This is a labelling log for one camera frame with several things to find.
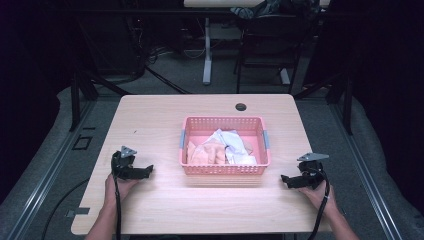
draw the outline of pink basket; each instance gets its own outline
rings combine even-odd
[[[187,144],[202,144],[217,129],[236,130],[241,139],[252,144],[257,164],[187,164]],[[261,117],[187,117],[180,139],[179,161],[187,175],[260,175],[271,163],[268,135]]]

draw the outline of pink mesh basket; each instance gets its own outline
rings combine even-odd
[[[236,130],[243,141],[253,147],[251,155],[257,164],[203,164],[187,163],[189,141],[196,146],[205,142],[217,129]],[[180,139],[179,161],[187,175],[260,175],[271,163],[268,135],[261,117],[187,117]]]

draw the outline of gray carpet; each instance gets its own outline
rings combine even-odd
[[[192,93],[235,93],[236,77],[232,71],[236,51],[225,48],[225,42],[221,44],[224,47],[216,48],[213,52],[212,83],[209,86],[202,83],[203,56],[188,58],[184,55],[165,53],[160,55],[156,63],[150,67]],[[302,73],[306,67],[307,59],[302,59],[295,92],[301,89]],[[115,81],[120,78],[115,76],[108,79]],[[134,94],[178,94],[148,72],[136,81],[119,86]],[[119,97],[109,89],[101,85],[96,87],[100,97],[96,102],[81,99],[84,117],[79,128],[73,133],[68,132],[71,126],[70,90],[65,89],[58,95],[61,100],[61,110],[54,127],[20,181],[0,207],[0,225],[2,226],[0,239],[9,237],[41,239],[43,229],[55,205],[69,190],[90,176],[119,102]],[[255,87],[247,91],[253,90],[258,93],[287,91],[286,88],[276,90],[275,87]],[[346,213],[352,228],[361,239],[390,239],[382,225],[383,220],[377,214],[372,194],[361,181],[355,154],[346,139],[353,139],[359,147],[383,203],[386,204],[384,208],[389,211],[399,231],[399,234],[395,234],[395,237],[391,239],[424,239],[423,217],[405,201],[396,184],[385,171],[384,154],[360,104],[354,101],[352,115],[354,135],[346,138],[344,130],[338,124],[340,121],[337,115],[338,107],[327,105],[322,98],[323,94],[325,90],[307,100],[299,100],[297,106],[313,151],[330,155],[329,160],[323,161],[324,169],[335,187],[339,207]],[[78,150],[78,148],[86,147],[88,139],[91,140],[87,149]],[[58,158],[63,159],[63,163],[55,165]],[[45,173],[51,166],[55,166],[57,175],[47,177],[51,177],[53,181],[51,185],[46,186],[46,195],[35,195],[38,197],[39,204],[31,205],[34,189],[37,189],[40,182],[46,179]],[[70,226],[73,221],[72,211],[78,207],[84,190],[85,184],[82,184],[64,199],[49,222],[45,239],[83,239],[81,236],[73,235],[70,232]],[[23,215],[24,212],[28,212],[28,209],[32,212]],[[308,234],[298,234],[297,239],[307,239],[307,236]],[[286,239],[293,238],[292,234],[286,236]],[[333,239],[333,237],[331,233],[319,233],[316,239]]]

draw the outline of hand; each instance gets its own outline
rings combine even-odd
[[[312,205],[314,205],[316,209],[319,209],[322,203],[322,199],[324,198],[324,195],[325,195],[325,186],[326,186],[326,181],[324,180],[320,183],[320,185],[318,185],[318,187],[315,190],[312,190],[308,187],[298,188],[297,190],[305,194],[306,197],[308,197],[309,200],[311,201]],[[334,188],[332,185],[330,185],[330,193],[328,196],[329,196],[329,199],[327,200],[327,204],[324,209],[324,214],[326,215],[331,214],[334,210],[338,211],[336,198],[334,194]]]
[[[116,179],[118,182],[119,195],[121,196],[121,202],[127,197],[130,190],[138,183],[138,180],[122,180],[120,178]],[[113,181],[112,174],[109,174],[105,181],[105,205],[107,203],[115,204],[115,182]]]

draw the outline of table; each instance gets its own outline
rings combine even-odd
[[[328,7],[331,0],[321,0],[321,7]],[[263,0],[184,0],[184,7],[187,8],[231,8],[231,7],[246,7],[251,8]],[[212,54],[210,45],[210,24],[209,18],[205,19],[205,67],[203,69],[203,84],[211,83],[212,72]]]
[[[245,111],[235,105],[243,103]],[[187,116],[260,116],[271,164],[259,176],[188,176],[178,162]],[[130,95],[121,99],[100,151],[72,232],[87,234],[103,204],[111,156],[125,145],[138,151],[135,168],[151,164],[149,179],[123,202],[123,234],[311,232],[317,211],[280,175],[299,176],[299,156],[311,151],[290,95]],[[320,230],[329,231],[325,219]]]

